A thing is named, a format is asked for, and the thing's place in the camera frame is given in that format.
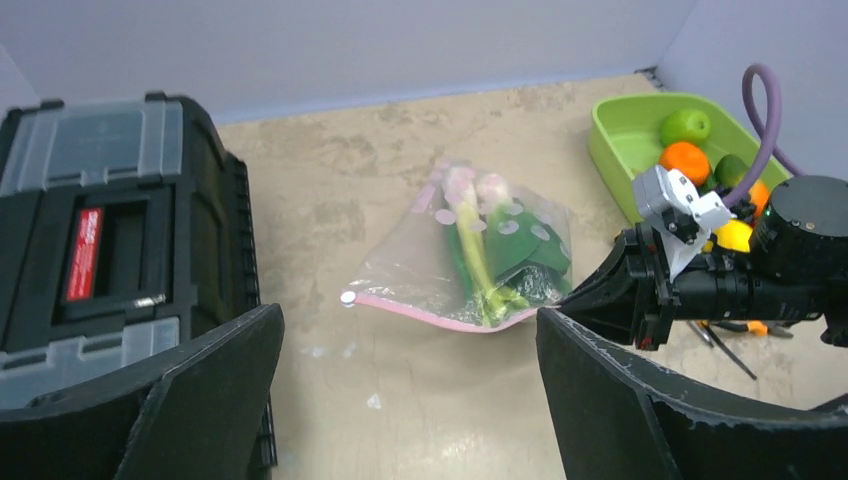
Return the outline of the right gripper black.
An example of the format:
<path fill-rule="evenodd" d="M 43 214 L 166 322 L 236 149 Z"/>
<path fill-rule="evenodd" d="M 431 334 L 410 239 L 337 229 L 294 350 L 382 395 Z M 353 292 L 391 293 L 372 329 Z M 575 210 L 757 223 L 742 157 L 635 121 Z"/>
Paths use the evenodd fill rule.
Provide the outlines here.
<path fill-rule="evenodd" d="M 660 234 L 647 223 L 620 232 L 601 265 L 555 310 L 606 340 L 655 351 L 675 321 L 728 319 L 736 273 L 726 254 L 695 256 L 676 278 Z"/>

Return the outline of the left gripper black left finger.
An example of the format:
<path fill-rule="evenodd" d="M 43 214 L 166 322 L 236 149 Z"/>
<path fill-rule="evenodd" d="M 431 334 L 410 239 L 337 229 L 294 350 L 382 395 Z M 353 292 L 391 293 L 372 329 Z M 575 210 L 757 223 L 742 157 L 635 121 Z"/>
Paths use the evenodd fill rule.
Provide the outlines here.
<path fill-rule="evenodd" d="M 251 479 L 276 462 L 283 312 L 260 305 L 174 348 L 1 414 L 5 479 Z"/>

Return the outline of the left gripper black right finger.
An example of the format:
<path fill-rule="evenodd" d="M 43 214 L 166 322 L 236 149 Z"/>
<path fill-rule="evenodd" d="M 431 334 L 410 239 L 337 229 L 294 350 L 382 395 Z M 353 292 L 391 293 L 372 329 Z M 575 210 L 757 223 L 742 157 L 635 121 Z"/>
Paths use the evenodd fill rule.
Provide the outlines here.
<path fill-rule="evenodd" d="M 843 479 L 847 405 L 742 397 L 611 343 L 554 309 L 537 354 L 570 479 Z"/>

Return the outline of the green toy bok choy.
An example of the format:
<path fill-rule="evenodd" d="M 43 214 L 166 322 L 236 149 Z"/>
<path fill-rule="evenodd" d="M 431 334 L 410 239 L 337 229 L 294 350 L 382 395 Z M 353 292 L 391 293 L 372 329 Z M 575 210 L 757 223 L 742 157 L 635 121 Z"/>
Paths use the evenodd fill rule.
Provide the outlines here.
<path fill-rule="evenodd" d="M 519 201 L 492 207 L 484 244 L 496 286 L 513 289 L 532 305 L 556 302 L 570 292 L 571 259 L 563 239 Z"/>

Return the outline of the clear zip top bag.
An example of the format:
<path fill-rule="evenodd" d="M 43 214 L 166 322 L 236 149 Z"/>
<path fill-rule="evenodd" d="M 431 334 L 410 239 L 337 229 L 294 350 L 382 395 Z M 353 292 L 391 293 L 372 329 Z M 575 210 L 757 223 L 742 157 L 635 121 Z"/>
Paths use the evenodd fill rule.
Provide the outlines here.
<path fill-rule="evenodd" d="M 571 292 L 570 216 L 495 172 L 445 161 L 340 301 L 453 331 L 504 330 Z"/>

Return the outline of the toy leek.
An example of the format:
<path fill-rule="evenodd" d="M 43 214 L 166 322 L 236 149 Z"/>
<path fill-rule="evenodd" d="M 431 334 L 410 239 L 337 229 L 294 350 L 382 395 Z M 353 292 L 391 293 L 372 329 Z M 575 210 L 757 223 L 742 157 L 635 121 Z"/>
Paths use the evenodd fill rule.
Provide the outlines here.
<path fill-rule="evenodd" d="M 529 302 L 508 286 L 497 286 L 489 273 L 483 234 L 474 225 L 481 220 L 478 195 L 468 167 L 450 167 L 442 180 L 450 211 L 455 215 L 466 265 L 474 285 L 473 300 L 478 308 L 481 325 L 501 324 L 511 310 L 524 310 Z"/>

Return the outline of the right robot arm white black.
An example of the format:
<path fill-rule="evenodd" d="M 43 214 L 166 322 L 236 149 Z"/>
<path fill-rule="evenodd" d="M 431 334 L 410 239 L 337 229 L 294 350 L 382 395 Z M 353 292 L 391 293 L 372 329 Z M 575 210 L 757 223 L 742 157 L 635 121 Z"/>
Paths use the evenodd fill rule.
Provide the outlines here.
<path fill-rule="evenodd" d="M 601 337 L 653 351 L 675 321 L 826 319 L 824 343 L 847 344 L 847 183 L 821 175 L 781 182 L 748 252 L 697 248 L 672 274 L 676 236 L 639 222 L 556 311 Z"/>

